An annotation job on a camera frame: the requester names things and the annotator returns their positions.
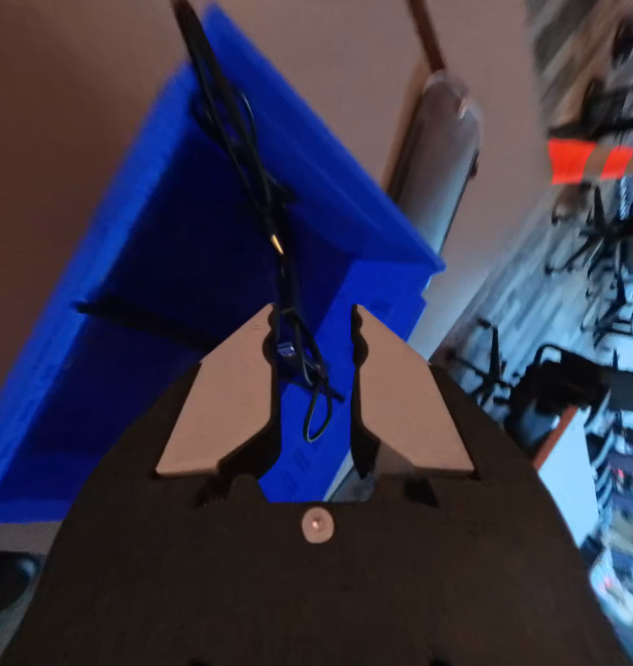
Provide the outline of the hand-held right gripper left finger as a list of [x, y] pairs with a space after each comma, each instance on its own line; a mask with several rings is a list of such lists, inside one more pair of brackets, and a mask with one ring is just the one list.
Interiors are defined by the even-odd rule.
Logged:
[[276, 308], [267, 304], [201, 361], [159, 476], [263, 476], [281, 451]]

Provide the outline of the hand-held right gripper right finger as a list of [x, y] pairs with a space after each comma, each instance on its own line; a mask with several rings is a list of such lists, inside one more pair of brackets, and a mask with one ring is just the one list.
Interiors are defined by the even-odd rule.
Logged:
[[369, 476], [469, 476], [470, 454], [429, 363], [360, 304], [351, 310], [350, 450]]

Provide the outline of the blue plastic bin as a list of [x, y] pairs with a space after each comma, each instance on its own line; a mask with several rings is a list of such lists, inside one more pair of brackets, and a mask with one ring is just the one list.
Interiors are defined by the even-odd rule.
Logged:
[[[269, 499], [317, 500], [345, 456], [348, 322], [361, 304], [404, 340], [445, 263], [217, 5], [203, 28], [251, 103], [288, 194], [301, 310], [345, 396], [318, 441], [284, 415]], [[179, 69], [102, 201], [0, 392], [0, 523], [61, 521], [99, 459], [165, 389], [277, 297], [273, 251]]]

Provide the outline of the black office chair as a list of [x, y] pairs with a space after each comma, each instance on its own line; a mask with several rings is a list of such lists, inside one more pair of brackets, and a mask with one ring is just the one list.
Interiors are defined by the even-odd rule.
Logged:
[[547, 276], [571, 273], [579, 261], [581, 267], [587, 270], [587, 278], [600, 267], [603, 260], [611, 260], [609, 270], [613, 273], [612, 287], [615, 296], [609, 302], [607, 310], [595, 322], [587, 327], [581, 325], [582, 332], [590, 332], [593, 337], [593, 347], [598, 347], [606, 336], [610, 334], [623, 334], [633, 337], [633, 315], [630, 320], [621, 319], [620, 312], [627, 307], [626, 286], [629, 282], [626, 276], [633, 277], [633, 214], [622, 219], [614, 216], [610, 220], [605, 217], [603, 196], [599, 185], [585, 182], [580, 185], [566, 186], [568, 193], [576, 190], [580, 195], [591, 198], [591, 208], [587, 221], [579, 229], [579, 236], [585, 238], [584, 243], [561, 266], [546, 263], [544, 272]]
[[508, 397], [505, 432], [532, 457], [569, 407], [587, 412], [590, 430], [609, 404], [608, 369], [558, 345], [540, 346]]

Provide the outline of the pale rounded ledge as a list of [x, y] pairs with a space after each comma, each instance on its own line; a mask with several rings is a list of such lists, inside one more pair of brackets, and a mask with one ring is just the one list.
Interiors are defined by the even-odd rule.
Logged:
[[438, 71], [418, 97], [388, 194], [423, 241], [442, 254], [478, 170], [484, 118], [466, 84]]

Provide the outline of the person's black shoe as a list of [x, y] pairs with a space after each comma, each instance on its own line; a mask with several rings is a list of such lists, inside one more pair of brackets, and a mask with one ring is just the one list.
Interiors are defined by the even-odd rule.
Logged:
[[0, 614], [26, 593], [42, 569], [40, 555], [0, 551]]

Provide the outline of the orange traffic cone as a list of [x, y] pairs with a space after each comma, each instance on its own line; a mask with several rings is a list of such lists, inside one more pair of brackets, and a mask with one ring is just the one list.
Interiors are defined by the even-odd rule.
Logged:
[[547, 152], [555, 186], [633, 177], [633, 146], [552, 138]]

